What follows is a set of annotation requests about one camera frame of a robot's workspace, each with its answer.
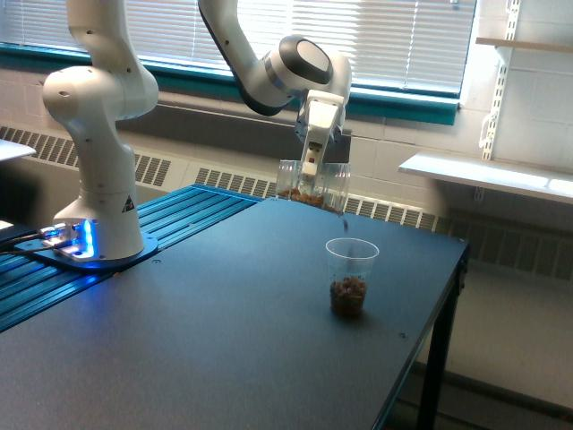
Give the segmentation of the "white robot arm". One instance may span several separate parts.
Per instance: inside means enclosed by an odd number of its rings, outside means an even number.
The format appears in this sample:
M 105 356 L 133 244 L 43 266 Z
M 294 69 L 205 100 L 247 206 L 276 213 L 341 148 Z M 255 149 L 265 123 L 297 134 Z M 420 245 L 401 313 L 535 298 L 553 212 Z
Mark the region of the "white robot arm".
M 313 180 L 343 129 L 349 60 L 297 35 L 257 56 L 241 28 L 236 2 L 202 1 L 199 9 L 251 110 L 274 116 L 299 101 L 295 129 L 304 148 L 298 176 Z M 69 31 L 91 63 L 51 73 L 43 100 L 73 140 L 80 191 L 55 215 L 56 229 L 44 244 L 71 262 L 117 262 L 141 254 L 144 239 L 134 204 L 134 154 L 116 124 L 150 112 L 158 103 L 158 83 L 134 52 L 124 2 L 70 1 L 66 11 Z

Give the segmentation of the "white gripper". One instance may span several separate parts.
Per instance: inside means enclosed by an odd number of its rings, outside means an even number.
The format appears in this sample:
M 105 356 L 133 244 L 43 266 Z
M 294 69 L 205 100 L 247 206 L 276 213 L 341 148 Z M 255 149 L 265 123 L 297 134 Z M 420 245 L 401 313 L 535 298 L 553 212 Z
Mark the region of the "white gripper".
M 324 145 L 335 142 L 346 117 L 346 98 L 323 90 L 308 90 L 301 98 L 295 132 L 304 143 L 301 173 L 315 176 L 324 155 Z

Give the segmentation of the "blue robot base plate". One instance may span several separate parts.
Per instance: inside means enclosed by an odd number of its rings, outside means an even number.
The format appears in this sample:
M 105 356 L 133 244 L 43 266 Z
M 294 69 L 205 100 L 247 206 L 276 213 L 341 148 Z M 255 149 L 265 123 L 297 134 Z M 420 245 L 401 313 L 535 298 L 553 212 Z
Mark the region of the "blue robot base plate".
M 113 272 L 122 271 L 126 268 L 134 266 L 138 262 L 150 258 L 158 251 L 158 240 L 154 236 L 143 236 L 144 248 L 138 254 L 117 260 L 93 260 L 81 262 L 72 258 L 66 257 L 54 251 L 40 251 L 29 253 L 28 256 L 32 259 L 39 260 L 44 263 L 53 264 L 60 268 L 66 268 L 76 271 L 85 272 Z

